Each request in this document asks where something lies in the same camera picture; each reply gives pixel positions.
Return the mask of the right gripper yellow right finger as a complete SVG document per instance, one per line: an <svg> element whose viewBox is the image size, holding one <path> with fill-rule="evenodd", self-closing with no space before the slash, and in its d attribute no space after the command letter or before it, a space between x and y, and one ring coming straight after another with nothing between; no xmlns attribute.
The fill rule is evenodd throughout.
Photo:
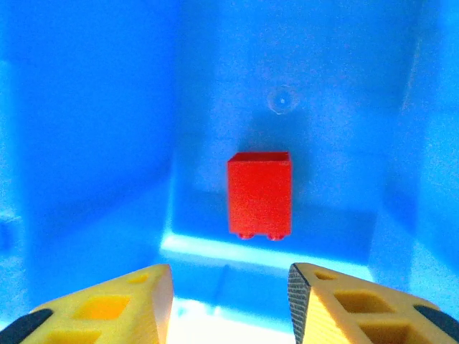
<svg viewBox="0 0 459 344"><path fill-rule="evenodd" d="M309 263L288 274L295 344L459 344L459 321L414 295Z"/></svg>

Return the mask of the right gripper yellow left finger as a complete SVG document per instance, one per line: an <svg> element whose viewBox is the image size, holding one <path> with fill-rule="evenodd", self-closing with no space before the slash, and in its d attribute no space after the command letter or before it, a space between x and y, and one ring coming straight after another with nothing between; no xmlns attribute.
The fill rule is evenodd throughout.
<svg viewBox="0 0 459 344"><path fill-rule="evenodd" d="M0 344L167 344L171 268L156 264L46 302L0 331Z"/></svg>

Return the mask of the red lego brick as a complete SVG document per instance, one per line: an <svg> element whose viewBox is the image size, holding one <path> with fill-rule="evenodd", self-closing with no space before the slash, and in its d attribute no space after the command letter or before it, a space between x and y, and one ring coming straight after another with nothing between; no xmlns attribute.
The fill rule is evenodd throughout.
<svg viewBox="0 0 459 344"><path fill-rule="evenodd" d="M229 232L272 241L292 231L293 162L288 152L239 152L227 162Z"/></svg>

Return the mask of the blue plastic bin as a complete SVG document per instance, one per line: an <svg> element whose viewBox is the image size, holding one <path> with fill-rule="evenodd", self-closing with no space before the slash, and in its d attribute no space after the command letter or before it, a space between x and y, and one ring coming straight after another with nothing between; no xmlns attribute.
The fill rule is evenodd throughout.
<svg viewBox="0 0 459 344"><path fill-rule="evenodd" d="M227 162L288 152L291 234ZM171 344L294 344L310 262L459 320L459 0L0 0L0 328L171 265Z"/></svg>

